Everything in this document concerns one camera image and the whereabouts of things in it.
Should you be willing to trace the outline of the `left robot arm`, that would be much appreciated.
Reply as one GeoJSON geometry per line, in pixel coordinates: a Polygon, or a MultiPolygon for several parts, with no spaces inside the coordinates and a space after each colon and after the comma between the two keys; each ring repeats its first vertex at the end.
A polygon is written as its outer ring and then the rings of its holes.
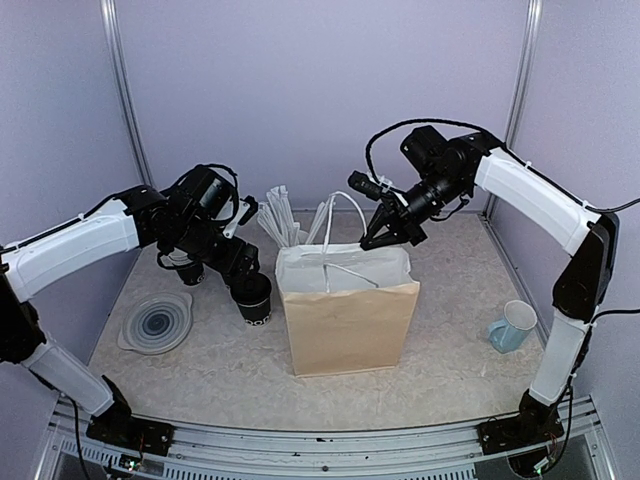
{"type": "Polygon", "coordinates": [[[35,299],[110,258],[153,247],[165,271],[170,255],[216,272],[234,292],[259,270],[257,248],[236,231],[258,210],[240,193],[236,173],[199,164],[165,189],[138,185],[107,195],[90,210],[1,249],[1,360],[18,365],[100,418],[121,445],[140,434],[118,388],[54,339],[40,323],[35,299]]]}

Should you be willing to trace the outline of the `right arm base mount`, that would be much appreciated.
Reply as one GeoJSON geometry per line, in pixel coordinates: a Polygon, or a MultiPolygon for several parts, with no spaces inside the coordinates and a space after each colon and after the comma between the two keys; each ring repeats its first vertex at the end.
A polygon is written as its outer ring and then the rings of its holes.
{"type": "Polygon", "coordinates": [[[476,427],[483,454],[502,453],[563,436],[558,404],[559,401],[545,405],[526,391],[515,415],[487,420],[476,427]]]}

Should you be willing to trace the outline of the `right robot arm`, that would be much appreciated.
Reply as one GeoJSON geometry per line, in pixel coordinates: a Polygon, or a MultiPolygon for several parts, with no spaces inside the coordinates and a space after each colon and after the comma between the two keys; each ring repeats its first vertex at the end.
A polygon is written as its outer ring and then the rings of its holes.
{"type": "Polygon", "coordinates": [[[362,249],[416,246],[427,237],[427,222],[444,220],[482,191],[530,221],[529,230],[546,236],[561,263],[549,288],[552,318],[544,353],[522,399],[533,405],[511,423],[512,436],[531,444],[549,429],[545,408],[559,401],[586,348],[613,274],[619,220],[544,178],[488,132],[447,139],[432,127],[416,128],[400,151],[418,175],[413,186],[402,190],[373,171],[353,172],[348,179],[353,190],[377,204],[360,239],[362,249]]]}

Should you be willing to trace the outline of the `brown paper takeout bag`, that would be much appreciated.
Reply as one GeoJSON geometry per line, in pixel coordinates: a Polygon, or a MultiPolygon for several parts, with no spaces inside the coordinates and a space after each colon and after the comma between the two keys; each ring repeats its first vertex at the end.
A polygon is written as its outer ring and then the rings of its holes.
{"type": "Polygon", "coordinates": [[[365,251],[325,238],[280,249],[275,277],[295,376],[398,364],[421,287],[404,248],[365,251]]]}

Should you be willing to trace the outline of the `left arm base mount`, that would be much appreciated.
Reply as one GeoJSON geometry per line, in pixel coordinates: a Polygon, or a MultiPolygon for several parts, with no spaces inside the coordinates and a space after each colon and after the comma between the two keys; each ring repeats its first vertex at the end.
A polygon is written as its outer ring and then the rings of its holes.
{"type": "Polygon", "coordinates": [[[105,375],[113,404],[101,415],[91,416],[88,438],[105,444],[166,457],[174,437],[170,423],[136,417],[120,389],[105,375]]]}

